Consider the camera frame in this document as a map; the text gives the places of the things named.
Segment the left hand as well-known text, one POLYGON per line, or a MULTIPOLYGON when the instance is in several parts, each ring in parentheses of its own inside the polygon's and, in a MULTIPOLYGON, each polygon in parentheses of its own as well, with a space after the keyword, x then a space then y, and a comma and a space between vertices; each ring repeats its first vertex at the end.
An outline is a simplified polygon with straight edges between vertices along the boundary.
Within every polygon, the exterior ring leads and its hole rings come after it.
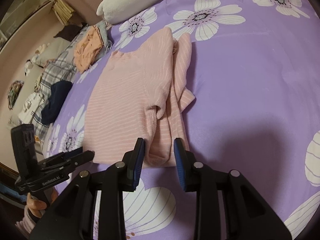
POLYGON ((30 193, 27 194, 26 207, 36 218, 42 217, 42 211, 47 208, 47 204, 41 200, 34 199, 30 193))

